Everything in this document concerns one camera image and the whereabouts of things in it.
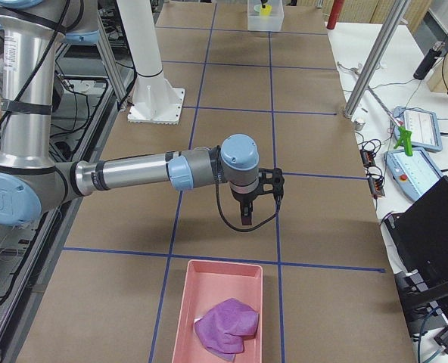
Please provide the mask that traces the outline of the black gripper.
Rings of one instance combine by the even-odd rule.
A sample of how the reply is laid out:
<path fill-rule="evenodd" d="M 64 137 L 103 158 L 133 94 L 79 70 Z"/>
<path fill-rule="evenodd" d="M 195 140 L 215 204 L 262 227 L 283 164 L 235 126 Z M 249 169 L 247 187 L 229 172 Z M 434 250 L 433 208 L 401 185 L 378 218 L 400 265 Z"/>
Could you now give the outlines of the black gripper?
<path fill-rule="evenodd" d="M 232 196 L 240 204 L 241 224 L 252 225 L 253 201 L 257 198 L 257 189 L 251 186 L 231 185 Z"/>

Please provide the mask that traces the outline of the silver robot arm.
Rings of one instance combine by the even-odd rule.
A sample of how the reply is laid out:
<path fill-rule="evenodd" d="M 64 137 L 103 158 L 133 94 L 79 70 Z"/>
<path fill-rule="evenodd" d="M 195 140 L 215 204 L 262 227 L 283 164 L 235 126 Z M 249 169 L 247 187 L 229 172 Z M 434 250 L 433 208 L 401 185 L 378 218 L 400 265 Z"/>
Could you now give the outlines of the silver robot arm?
<path fill-rule="evenodd" d="M 0 31 L 0 225 L 27 225 L 97 191 L 169 182 L 177 191 L 229 184 L 241 232 L 254 229 L 253 202 L 264 194 L 265 171 L 250 136 L 231 135 L 212 148 L 89 162 L 89 145 L 110 129 L 103 104 L 74 92 L 86 118 L 65 129 L 54 116 L 58 49 L 101 44 L 97 2 L 0 1 Z"/>

